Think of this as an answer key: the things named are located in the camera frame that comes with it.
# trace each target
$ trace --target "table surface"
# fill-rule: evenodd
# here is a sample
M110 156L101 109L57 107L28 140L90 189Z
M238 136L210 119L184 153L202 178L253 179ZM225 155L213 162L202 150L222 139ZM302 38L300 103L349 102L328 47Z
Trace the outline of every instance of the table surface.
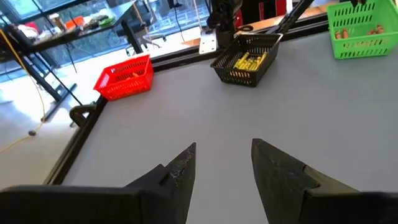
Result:
M64 184L122 187L197 142L188 223L267 223L251 164L261 138L358 190L397 191L398 51L335 60L328 33L283 42L256 88L221 83L211 62L109 102Z
M127 2L124 4L109 8L109 10L111 12L113 12L113 14L115 16L115 20L109 26L99 27L97 29L84 31L84 32L80 33L79 35L71 36L68 38L64 38L61 36L56 39L50 39L45 42L35 44L32 46L32 48L34 51L43 51L43 50L49 49L51 47L56 47L58 45L67 44L74 40L82 39L82 38L85 38L85 37L88 37L88 36L91 36L91 35L94 35L94 34L97 34L100 32L104 32L108 29L113 29L116 26L118 26L122 22L122 20L127 16L127 13L132 8L132 4L133 4L133 2Z

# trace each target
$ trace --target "black basket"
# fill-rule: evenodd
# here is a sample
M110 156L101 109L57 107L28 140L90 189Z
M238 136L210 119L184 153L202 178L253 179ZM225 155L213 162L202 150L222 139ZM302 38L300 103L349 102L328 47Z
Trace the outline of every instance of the black basket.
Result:
M282 34L242 34L210 65L222 82L256 87L278 54ZM249 52L250 56L266 59L256 71L233 68L235 63Z

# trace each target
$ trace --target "red basket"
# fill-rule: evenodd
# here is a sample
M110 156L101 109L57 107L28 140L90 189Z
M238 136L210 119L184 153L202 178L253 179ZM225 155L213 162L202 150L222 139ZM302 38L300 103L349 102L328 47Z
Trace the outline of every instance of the red basket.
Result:
M154 69L148 54L105 68L94 90L108 100L117 100L149 91L153 78Z

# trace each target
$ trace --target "cable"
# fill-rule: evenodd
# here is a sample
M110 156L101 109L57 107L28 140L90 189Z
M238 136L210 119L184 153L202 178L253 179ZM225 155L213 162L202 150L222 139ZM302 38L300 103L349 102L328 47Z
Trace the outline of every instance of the cable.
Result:
M176 7L174 7L174 12L175 12L175 20L177 21L178 27L180 28L180 34L181 34L182 41L185 42L184 36L182 35L182 29L181 29L180 23L178 22L177 9L176 9Z
M7 38L6 34L4 33L4 31L2 29L0 29L0 34L2 35L3 39L6 41L6 44L9 46L9 48L11 49L12 53L14 54L14 56L16 57L16 59L18 60L18 62L20 63L21 67L25 70L25 72L28 74L30 80L32 81L33 85L36 87L37 93L39 94L40 100L42 102L42 108L43 108L43 117L45 116L45 108L44 108L44 100L42 95L40 94L39 88L37 88L36 83L34 81L34 79L32 78L32 75L27 71L24 63L22 62L21 58L18 56L18 53L15 51L14 47L12 46L12 44L10 43L9 39ZM34 129L34 132L37 132L42 126L43 126L44 122L41 121L40 125ZM26 137L20 138L16 141L14 141L13 143L11 143L10 145L8 145L7 147L0 149L0 153L4 152L5 150L11 148L12 146L14 146L15 144L30 138L31 136L28 135Z
M199 23L200 31L202 31L201 24L200 24L199 12L198 12L198 6L197 6L197 0L193 0L193 5L195 6L195 10L196 10L196 12L197 12L197 17L198 17L198 23Z
M8 75L8 72L7 72L7 62L4 62L4 73L7 75L7 78L8 78L10 81L14 81L14 80Z

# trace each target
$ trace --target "wire basket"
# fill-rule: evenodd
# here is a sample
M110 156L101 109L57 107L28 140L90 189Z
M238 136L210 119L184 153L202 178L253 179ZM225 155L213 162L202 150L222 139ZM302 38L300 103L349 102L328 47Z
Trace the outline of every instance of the wire basket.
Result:
M211 64L222 82L256 87L278 54L282 34L242 34ZM235 63L246 53L251 57L267 57L257 70L234 68Z
M398 9L391 0L368 0L353 7L350 2L328 6L329 32L336 59L388 55L398 43ZM383 34L367 35L377 25ZM337 39L336 31L348 31Z
M108 100L149 91L154 69L150 55L144 55L105 68L94 89Z

